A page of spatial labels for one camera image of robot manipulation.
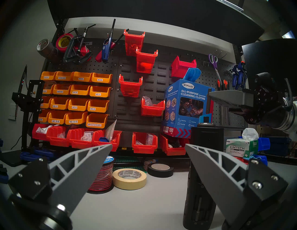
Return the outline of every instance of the black cylinder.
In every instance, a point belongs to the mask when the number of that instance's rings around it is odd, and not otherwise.
[[[224,129],[210,123],[191,128],[190,144],[218,151],[224,149]],[[213,201],[192,163],[188,176],[187,198],[183,225],[188,230],[208,230],[214,217],[216,203]]]

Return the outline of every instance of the white table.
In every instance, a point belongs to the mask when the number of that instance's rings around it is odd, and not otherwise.
[[[297,177],[297,166],[268,163],[269,167],[291,183]],[[7,168],[11,178],[24,165]],[[114,188],[105,194],[86,193],[71,215],[74,230],[98,229],[158,229],[184,230],[183,214],[187,194],[188,172],[175,172],[169,178],[147,174],[146,185],[128,191]],[[0,184],[6,196],[11,194],[8,185]],[[210,229],[221,229],[224,216],[216,208]]]

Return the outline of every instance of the hook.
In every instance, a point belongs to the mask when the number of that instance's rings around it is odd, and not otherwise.
[[[226,56],[226,55],[227,55],[227,53],[226,53],[224,56]],[[222,56],[221,59],[222,59],[224,56]]]

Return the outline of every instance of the red wall-mounted bin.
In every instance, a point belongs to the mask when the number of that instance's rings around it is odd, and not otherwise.
[[[158,56],[158,50],[154,54],[141,53],[138,47],[136,48],[136,71],[138,73],[150,74],[153,69],[155,58]]]
[[[148,106],[144,104],[144,98],[141,101],[141,115],[148,117],[159,117],[162,116],[162,111],[165,110],[165,100],[158,104],[153,104],[153,106]]]
[[[69,141],[66,138],[58,138],[58,135],[61,133],[65,133],[66,135],[66,127],[65,126],[53,126],[48,129],[46,133],[46,138],[50,141],[51,145],[69,147]]]
[[[166,153],[167,156],[178,156],[178,155],[185,155],[185,145],[189,144],[189,139],[187,138],[179,138],[179,143],[181,144],[180,148],[169,148],[168,147],[168,139],[160,134],[160,144],[161,149],[163,152]]]
[[[36,130],[40,127],[40,128],[46,128],[48,127],[50,124],[34,124],[33,130],[32,130],[32,138],[37,139],[37,140],[43,140],[43,141],[48,141],[48,139],[46,138],[46,134],[42,134],[42,133],[37,133]]]
[[[112,144],[111,151],[115,152],[120,144],[121,133],[122,131],[115,130],[113,132],[113,137],[112,137],[113,139],[111,140],[111,142],[102,142],[102,141],[99,141],[99,138],[105,136],[105,130],[96,131],[93,133],[92,143],[94,146]]]
[[[143,40],[145,36],[145,32],[142,35],[128,34],[126,30],[124,30],[125,35],[125,46],[126,46],[126,55],[127,56],[136,56],[136,48],[139,48],[139,52],[142,49]]]
[[[85,149],[93,147],[92,141],[82,141],[83,133],[86,131],[96,131],[95,129],[71,129],[68,131],[67,139],[72,148]]]
[[[176,56],[173,63],[171,64],[171,76],[172,77],[180,77],[183,78],[186,75],[186,72],[188,71],[188,68],[196,68],[197,63],[194,59],[191,63],[180,61],[179,56]]]
[[[146,143],[146,135],[147,133],[133,132],[132,148],[134,148],[134,153],[154,153],[155,149],[158,147],[158,137],[153,135],[153,145],[144,145]],[[137,145],[136,141],[139,141],[143,145]]]
[[[121,84],[121,92],[125,97],[138,97],[140,86],[142,85],[142,77],[139,79],[139,83],[124,81],[122,75],[119,77],[119,83]]]

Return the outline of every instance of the black pegboard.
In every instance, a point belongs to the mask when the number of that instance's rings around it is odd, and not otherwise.
[[[111,84],[72,82],[72,84],[100,85],[112,88],[108,98],[75,96],[82,98],[110,100],[109,109],[106,112],[110,115],[108,122],[113,122],[115,119],[118,119],[117,123],[152,126],[161,125],[160,117],[144,117],[140,115],[141,97],[144,95],[150,97],[154,104],[157,104],[164,99],[165,89],[172,83],[179,80],[179,78],[171,77],[170,65],[176,56],[179,56],[181,61],[186,62],[191,62],[193,59],[196,59],[197,67],[202,71],[200,78],[196,82],[207,86],[212,85],[214,88],[217,87],[216,73],[212,66],[207,64],[207,55],[193,53],[172,47],[144,43],[142,52],[154,53],[156,50],[158,50],[158,56],[156,57],[152,72],[150,74],[143,74],[136,72],[136,57],[126,56],[124,40],[119,41],[119,43],[116,45],[109,57],[107,64],[96,62],[95,57],[102,49],[103,41],[104,39],[86,39],[86,42],[92,42],[92,45],[89,45],[88,48],[93,52],[93,56],[90,61],[84,63],[83,65],[77,66],[75,64],[64,64],[63,62],[60,64],[50,63],[47,71],[78,71],[113,74]],[[234,63],[219,59],[218,71],[220,73],[221,79],[226,79],[231,82],[232,76],[228,70],[233,66]],[[139,96],[137,98],[124,97],[122,95],[119,84],[120,74],[124,77],[125,81],[130,82],[138,82],[139,78],[143,77],[143,84],[140,87]],[[213,122],[220,126],[219,106],[216,103],[214,104]],[[229,127],[242,129],[243,126],[243,118],[231,114],[231,125]]]

